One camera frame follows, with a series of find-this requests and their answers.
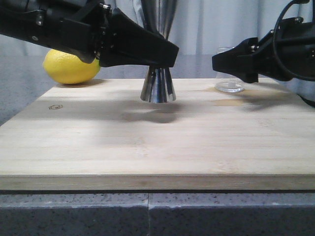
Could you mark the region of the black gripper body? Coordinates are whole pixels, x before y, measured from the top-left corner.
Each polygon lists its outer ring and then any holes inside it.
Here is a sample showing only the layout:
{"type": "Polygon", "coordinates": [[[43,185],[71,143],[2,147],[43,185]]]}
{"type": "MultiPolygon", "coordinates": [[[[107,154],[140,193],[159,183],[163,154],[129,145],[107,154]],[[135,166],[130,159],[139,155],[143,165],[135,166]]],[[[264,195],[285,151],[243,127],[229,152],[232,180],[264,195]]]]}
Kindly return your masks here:
{"type": "Polygon", "coordinates": [[[91,63],[111,12],[103,0],[2,0],[0,33],[91,63]]]}
{"type": "Polygon", "coordinates": [[[315,80],[315,24],[302,17],[280,21],[276,34],[259,42],[255,53],[259,74],[279,81],[315,80]]]}

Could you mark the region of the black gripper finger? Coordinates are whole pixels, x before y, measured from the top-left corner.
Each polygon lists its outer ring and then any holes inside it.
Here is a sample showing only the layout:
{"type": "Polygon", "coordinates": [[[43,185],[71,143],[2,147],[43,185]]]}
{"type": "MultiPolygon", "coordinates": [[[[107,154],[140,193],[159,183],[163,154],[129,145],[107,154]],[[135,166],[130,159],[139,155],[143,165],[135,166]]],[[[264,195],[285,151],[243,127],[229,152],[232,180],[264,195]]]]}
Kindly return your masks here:
{"type": "Polygon", "coordinates": [[[148,65],[173,67],[179,48],[158,33],[152,33],[115,8],[100,38],[101,67],[148,65]]]}

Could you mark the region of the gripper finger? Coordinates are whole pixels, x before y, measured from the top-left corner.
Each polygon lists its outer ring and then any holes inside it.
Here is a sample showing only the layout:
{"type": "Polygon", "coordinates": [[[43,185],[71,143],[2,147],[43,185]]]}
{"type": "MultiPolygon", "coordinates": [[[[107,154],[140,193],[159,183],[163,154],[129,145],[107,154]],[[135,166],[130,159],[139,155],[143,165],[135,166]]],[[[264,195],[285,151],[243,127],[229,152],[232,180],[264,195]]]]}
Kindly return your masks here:
{"type": "Polygon", "coordinates": [[[233,75],[245,83],[258,82],[258,73],[254,69],[252,46],[257,46],[258,38],[243,40],[234,48],[212,57],[214,71],[233,75]]]}

